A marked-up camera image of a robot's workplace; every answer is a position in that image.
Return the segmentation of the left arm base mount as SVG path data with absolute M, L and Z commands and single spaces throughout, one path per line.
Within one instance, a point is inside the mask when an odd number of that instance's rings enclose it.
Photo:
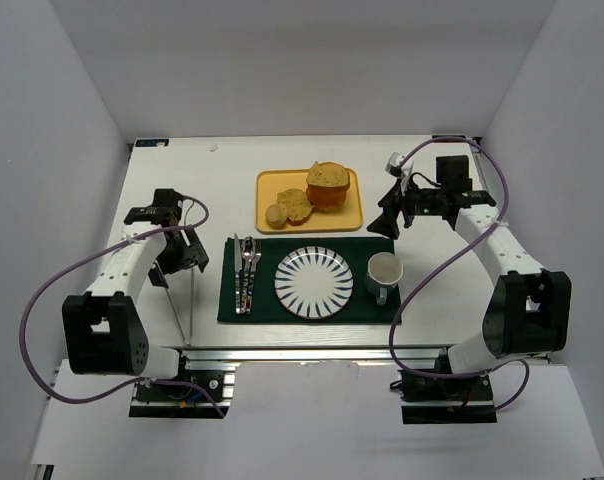
M 131 418 L 221 420 L 216 407 L 198 385 L 226 414 L 231 405 L 237 362 L 216 357 L 216 353 L 186 350 L 181 353 L 176 381 L 184 385 L 149 384 L 135 387 L 129 407 Z

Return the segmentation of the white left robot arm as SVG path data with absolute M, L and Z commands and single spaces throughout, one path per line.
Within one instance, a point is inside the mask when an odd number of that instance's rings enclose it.
M 183 206 L 194 202 L 173 189 L 157 189 L 150 205 L 124 219 L 122 244 L 108 255 L 81 295 L 68 296 L 62 318 L 71 369 L 76 374 L 129 375 L 172 380 L 180 353 L 151 343 L 136 302 L 146 281 L 166 289 L 166 277 L 209 262 L 194 226 L 183 225 Z

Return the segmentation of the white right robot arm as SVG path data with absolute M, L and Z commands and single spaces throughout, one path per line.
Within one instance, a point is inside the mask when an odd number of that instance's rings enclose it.
M 499 220 L 495 200 L 473 187 L 468 157 L 438 157 L 436 178 L 426 188 L 411 173 L 394 176 L 368 231 L 396 240 L 399 219 L 410 227 L 418 216 L 440 217 L 467 242 L 494 286 L 480 331 L 441 354 L 437 373 L 464 378 L 511 359 L 563 350 L 571 281 L 535 260 Z

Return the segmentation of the metal food tongs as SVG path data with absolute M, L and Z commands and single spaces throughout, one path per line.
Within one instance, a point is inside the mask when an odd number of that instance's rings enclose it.
M 165 277 L 166 294 L 179 331 L 186 346 L 193 343 L 195 307 L 195 269 L 191 268 Z

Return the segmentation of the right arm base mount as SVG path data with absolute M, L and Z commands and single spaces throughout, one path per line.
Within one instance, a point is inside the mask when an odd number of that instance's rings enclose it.
M 487 377 L 432 379 L 401 370 L 389 384 L 401 398 L 405 425 L 490 424 L 497 422 Z

